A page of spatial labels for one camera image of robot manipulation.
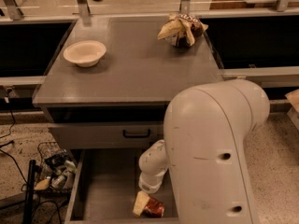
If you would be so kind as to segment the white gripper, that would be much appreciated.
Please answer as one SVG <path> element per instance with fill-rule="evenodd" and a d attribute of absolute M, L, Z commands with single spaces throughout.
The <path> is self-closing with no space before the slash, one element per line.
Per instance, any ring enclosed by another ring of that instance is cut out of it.
<path fill-rule="evenodd" d="M 140 216 L 150 200 L 149 194 L 156 193 L 163 183 L 162 175 L 146 175 L 142 173 L 139 177 L 138 185 L 143 190 L 140 190 L 135 198 L 133 213 Z"/>

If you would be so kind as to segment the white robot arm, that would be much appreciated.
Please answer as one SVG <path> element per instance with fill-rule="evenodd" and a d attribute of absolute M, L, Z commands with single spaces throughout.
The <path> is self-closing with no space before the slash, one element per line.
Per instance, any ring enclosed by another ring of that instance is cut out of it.
<path fill-rule="evenodd" d="M 259 224 L 243 143 L 269 110 L 263 89 L 244 79 L 180 92 L 164 139 L 139 158 L 139 187 L 153 194 L 170 174 L 180 224 Z"/>

